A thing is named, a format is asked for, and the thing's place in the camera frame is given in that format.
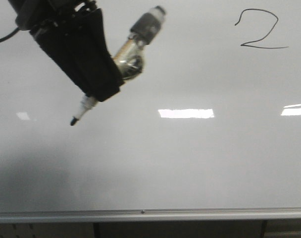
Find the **black cloth-covered gripper finger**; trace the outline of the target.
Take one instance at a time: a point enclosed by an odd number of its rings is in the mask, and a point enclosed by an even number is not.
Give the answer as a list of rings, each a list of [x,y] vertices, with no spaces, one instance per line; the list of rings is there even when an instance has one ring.
[[[103,102],[120,91],[124,82],[106,46],[101,9],[35,26],[30,34],[87,96]]]

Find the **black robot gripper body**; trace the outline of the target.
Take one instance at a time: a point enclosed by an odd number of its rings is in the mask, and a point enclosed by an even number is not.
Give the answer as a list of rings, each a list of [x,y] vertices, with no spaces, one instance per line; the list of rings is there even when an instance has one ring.
[[[26,31],[35,25],[59,16],[72,14],[75,7],[84,4],[91,10],[97,9],[95,0],[10,0],[9,4],[17,14],[15,23],[19,30]]]

